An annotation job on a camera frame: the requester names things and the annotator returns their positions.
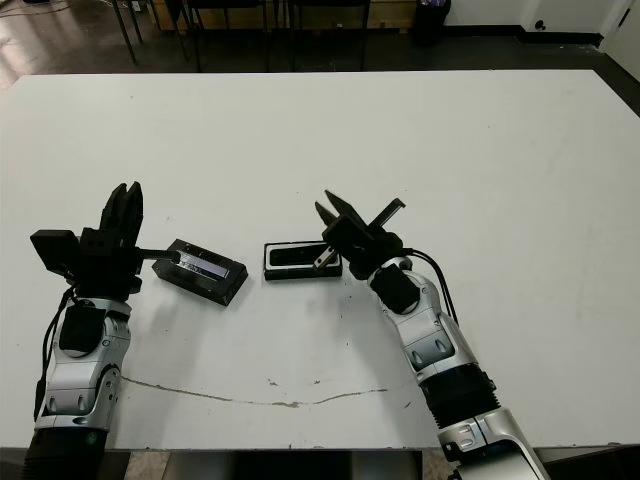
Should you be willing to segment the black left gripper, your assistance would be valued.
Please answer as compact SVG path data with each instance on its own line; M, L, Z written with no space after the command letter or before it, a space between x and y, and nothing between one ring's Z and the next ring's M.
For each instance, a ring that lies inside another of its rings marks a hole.
M102 210L99 229L83 229L74 280L77 296L125 302L140 292L142 280L138 275L145 260L179 262L177 251L136 246L143 205L140 183L135 181L128 191L127 185L121 183Z

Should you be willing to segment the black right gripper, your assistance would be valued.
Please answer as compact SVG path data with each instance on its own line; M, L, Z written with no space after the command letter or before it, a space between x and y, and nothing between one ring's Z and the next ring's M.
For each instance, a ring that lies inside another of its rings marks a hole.
M350 203L327 189L324 193L338 214L319 202L314 203L326 226L322 238L327 245L314 261L317 270L324 269L335 257L341 256L350 263L357 279L366 280L383 263L399 254L402 241L384 229L385 223L405 207L399 198L394 198L372 221L366 223Z

